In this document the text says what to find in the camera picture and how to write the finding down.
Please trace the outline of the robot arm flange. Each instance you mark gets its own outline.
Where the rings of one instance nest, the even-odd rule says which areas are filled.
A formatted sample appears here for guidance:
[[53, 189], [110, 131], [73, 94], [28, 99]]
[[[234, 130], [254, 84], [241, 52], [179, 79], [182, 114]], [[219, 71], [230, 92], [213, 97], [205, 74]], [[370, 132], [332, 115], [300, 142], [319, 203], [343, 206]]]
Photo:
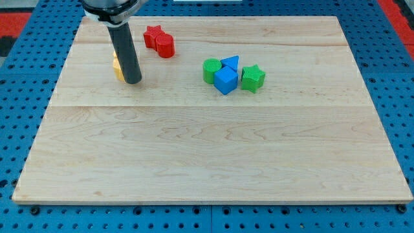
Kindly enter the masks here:
[[85, 15], [107, 27], [120, 27], [129, 21], [147, 0], [81, 0]]

